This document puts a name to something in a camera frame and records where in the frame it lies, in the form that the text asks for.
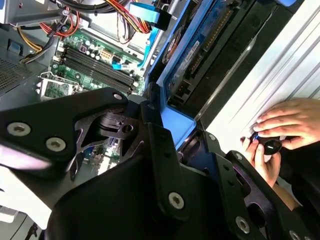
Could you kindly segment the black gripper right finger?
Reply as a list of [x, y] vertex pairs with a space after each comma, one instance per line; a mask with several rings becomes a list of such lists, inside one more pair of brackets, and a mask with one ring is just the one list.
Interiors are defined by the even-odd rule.
[[198, 195], [224, 240], [314, 240], [307, 223], [290, 210], [237, 151], [226, 155], [212, 134], [198, 127], [198, 170], [218, 187]]

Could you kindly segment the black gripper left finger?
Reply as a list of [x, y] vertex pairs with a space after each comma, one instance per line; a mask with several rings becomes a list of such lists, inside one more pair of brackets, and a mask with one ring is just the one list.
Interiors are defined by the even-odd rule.
[[125, 97], [106, 87], [2, 111], [0, 164], [13, 176], [2, 176], [0, 187], [16, 191], [21, 203], [30, 196], [50, 213], [74, 187], [70, 168], [77, 154], [116, 138], [121, 162], [147, 162], [153, 215], [186, 221], [186, 188], [172, 134], [161, 117], [161, 97], [160, 87], [150, 83], [143, 96]]

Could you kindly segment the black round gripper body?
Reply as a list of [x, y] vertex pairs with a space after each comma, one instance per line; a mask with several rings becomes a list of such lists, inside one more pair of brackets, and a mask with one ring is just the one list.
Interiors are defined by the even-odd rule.
[[191, 215], [175, 222], [154, 214], [156, 198], [146, 162], [122, 163], [65, 194], [55, 205], [47, 240], [232, 240], [217, 185], [181, 166]]

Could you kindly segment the person left hand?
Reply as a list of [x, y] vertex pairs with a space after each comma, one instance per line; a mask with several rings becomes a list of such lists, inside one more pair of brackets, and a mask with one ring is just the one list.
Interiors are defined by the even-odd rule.
[[279, 152], [270, 156], [265, 161], [265, 148], [258, 140], [250, 141], [249, 138], [242, 137], [240, 139], [242, 145], [242, 154], [260, 176], [273, 188], [277, 182], [277, 178], [281, 168], [281, 155]]

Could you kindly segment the person right hand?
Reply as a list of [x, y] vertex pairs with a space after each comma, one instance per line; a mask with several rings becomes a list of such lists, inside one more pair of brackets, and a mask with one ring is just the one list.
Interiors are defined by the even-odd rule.
[[260, 137], [287, 137], [282, 146], [298, 149], [320, 140], [320, 101], [299, 98], [276, 104], [263, 113], [253, 126]]

